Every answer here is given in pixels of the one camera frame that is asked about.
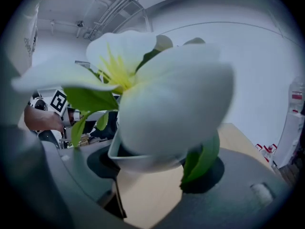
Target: person's arm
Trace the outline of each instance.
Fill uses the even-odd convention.
[[[63,124],[57,113],[35,109],[29,105],[24,110],[24,122],[33,131],[56,130],[63,132]]]

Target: person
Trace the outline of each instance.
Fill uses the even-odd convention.
[[[4,39],[4,51],[10,63],[20,75],[32,66],[32,55],[37,42],[37,15],[42,0],[25,0],[9,25],[10,36]],[[60,116],[51,111],[35,109],[27,105],[18,123],[21,129],[57,130],[63,132]]]

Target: wooden table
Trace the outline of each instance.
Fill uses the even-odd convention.
[[[252,156],[272,170],[249,139],[233,124],[223,124],[218,132],[221,148]],[[117,178],[122,204],[128,217],[125,222],[149,229],[163,219],[181,199],[179,185],[182,176],[182,166],[153,174],[121,171]]]

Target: ceiling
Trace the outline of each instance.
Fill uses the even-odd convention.
[[[154,4],[163,1],[170,0],[43,0],[37,27],[50,33],[60,31],[93,40],[95,36],[117,31],[132,15],[144,8],[157,7]],[[83,21],[81,28],[77,25],[79,21]]]

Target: white flower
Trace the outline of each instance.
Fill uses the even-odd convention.
[[[20,92],[57,85],[115,89],[122,92],[125,147],[139,154],[177,154],[215,133],[233,95],[233,70],[218,62],[214,46],[188,44],[164,50],[136,71],[143,56],[159,46],[150,33],[107,33],[87,49],[88,61],[105,73],[107,84],[62,60],[30,68],[12,84]]]

